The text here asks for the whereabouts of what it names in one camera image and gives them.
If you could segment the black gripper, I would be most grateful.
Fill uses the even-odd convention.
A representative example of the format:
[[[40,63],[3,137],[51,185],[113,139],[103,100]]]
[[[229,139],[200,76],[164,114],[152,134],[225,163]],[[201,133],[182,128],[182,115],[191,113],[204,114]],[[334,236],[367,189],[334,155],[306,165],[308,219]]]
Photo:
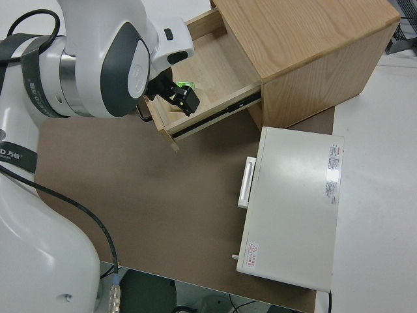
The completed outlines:
[[[175,84],[171,68],[165,69],[148,82],[145,96],[149,100],[154,100],[157,95],[172,105],[179,105],[186,116],[195,113],[200,103],[195,91],[190,86],[179,87]]]

